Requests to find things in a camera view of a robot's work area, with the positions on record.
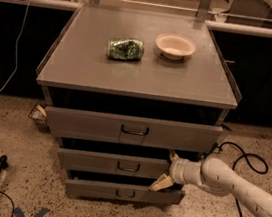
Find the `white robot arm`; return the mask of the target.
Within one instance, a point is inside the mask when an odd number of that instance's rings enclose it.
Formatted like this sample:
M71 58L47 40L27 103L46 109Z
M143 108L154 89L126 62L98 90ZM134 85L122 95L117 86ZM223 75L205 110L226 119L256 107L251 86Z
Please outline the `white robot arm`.
M150 190L163 190L174 184L195 185L216 196L233 195L255 217L272 217L272 195L240 177L222 160L211 157L191 162L173 150L169 155L169 172L156 179Z

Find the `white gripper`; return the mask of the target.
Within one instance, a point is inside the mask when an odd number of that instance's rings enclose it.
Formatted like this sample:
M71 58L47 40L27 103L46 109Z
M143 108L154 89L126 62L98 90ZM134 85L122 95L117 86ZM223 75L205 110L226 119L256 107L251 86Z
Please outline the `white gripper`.
M179 158L177 153L173 150L169 150L169 158L172 162L170 165L169 175L163 173L154 183L149 186L149 189L153 192L161 191L176 184L194 184L197 186L201 181L201 163L190 162L190 160Z

